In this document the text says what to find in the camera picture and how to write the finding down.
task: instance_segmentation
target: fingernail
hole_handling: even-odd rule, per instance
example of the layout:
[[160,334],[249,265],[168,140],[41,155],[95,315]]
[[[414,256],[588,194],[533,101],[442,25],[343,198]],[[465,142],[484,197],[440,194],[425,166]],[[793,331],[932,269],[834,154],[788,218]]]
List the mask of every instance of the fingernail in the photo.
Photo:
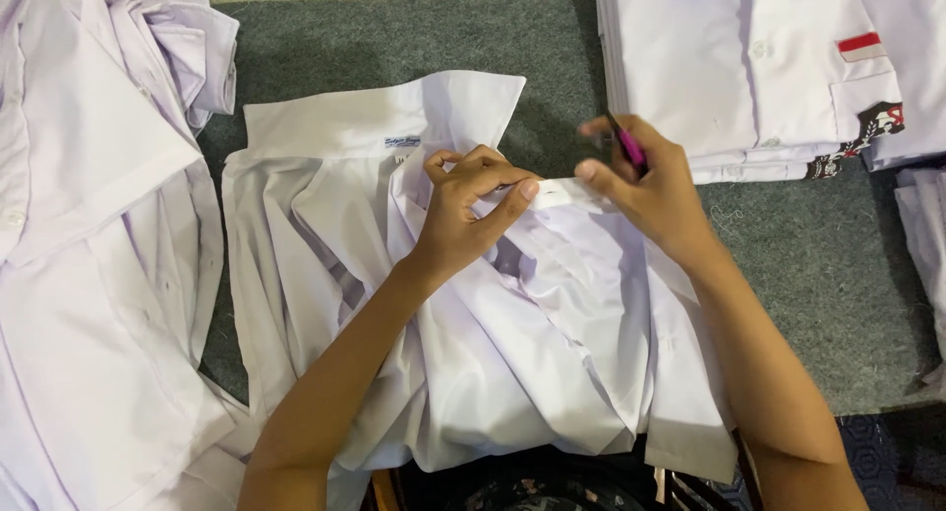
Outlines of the fingernail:
[[538,182],[529,178],[519,186],[519,190],[522,192],[522,196],[526,197],[527,201],[531,201],[536,197],[536,193],[538,193]]
[[575,167],[575,176],[583,180],[591,180],[594,178],[594,173],[597,170],[597,166],[593,161],[585,160],[585,162]]

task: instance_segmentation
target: forearm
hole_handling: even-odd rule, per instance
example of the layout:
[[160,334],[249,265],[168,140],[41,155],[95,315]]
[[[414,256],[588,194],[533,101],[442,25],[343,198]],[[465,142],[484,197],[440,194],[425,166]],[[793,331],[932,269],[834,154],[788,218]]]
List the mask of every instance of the forearm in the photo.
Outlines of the forearm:
[[292,386],[267,421],[252,469],[327,469],[410,316],[439,284],[410,256]]
[[800,459],[846,461],[817,386],[721,244],[685,267],[723,368],[729,404],[747,442]]

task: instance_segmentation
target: scissors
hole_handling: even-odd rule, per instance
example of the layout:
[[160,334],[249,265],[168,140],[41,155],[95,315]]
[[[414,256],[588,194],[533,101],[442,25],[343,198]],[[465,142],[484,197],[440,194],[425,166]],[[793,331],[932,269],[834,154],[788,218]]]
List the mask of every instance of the scissors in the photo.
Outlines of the scissors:
[[644,157],[637,140],[618,124],[618,120],[614,118],[610,111],[608,111],[608,122],[611,124],[611,130],[614,131],[614,139],[621,145],[621,155],[638,172],[638,177],[646,175],[647,159]]

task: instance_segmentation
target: red stripe patch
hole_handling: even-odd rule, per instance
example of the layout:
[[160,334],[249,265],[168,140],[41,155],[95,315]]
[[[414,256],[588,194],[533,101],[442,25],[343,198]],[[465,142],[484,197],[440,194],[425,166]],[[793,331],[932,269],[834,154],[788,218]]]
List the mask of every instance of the red stripe patch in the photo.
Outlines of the red stripe patch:
[[837,49],[841,53],[847,53],[856,49],[863,49],[871,45],[878,45],[881,42],[881,36],[877,33],[861,34],[848,39],[842,39],[837,42]]

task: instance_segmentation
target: hand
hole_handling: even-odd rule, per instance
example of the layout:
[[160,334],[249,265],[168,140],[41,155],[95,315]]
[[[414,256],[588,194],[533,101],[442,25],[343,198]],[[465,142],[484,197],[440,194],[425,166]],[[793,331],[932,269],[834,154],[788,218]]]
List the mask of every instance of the hand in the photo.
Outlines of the hand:
[[[443,164],[456,165],[446,171]],[[496,244],[538,193],[536,174],[513,167],[503,155],[479,145],[466,156],[439,150],[425,163],[433,182],[431,205],[417,245],[410,252],[415,265],[429,270],[439,287]],[[486,217],[470,206],[499,186],[515,184]]]
[[[700,264],[706,253],[725,250],[703,212],[683,147],[635,115],[616,119],[641,146],[647,158],[647,174],[639,177],[615,142],[610,167],[588,159],[575,167],[575,176],[608,197],[638,230],[685,270]],[[578,128],[585,136],[609,130],[605,117]]]

